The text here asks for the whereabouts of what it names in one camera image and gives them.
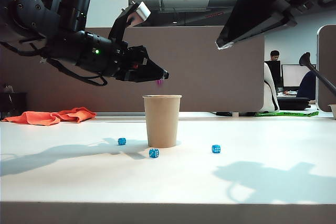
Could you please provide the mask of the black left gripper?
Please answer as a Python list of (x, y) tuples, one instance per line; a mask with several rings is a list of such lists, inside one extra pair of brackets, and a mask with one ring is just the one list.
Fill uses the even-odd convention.
[(122, 45), (112, 42), (110, 53), (110, 77), (117, 80), (148, 82), (169, 78), (169, 73), (150, 58), (147, 58), (146, 65), (143, 65), (147, 57), (143, 46), (128, 47), (125, 42)]

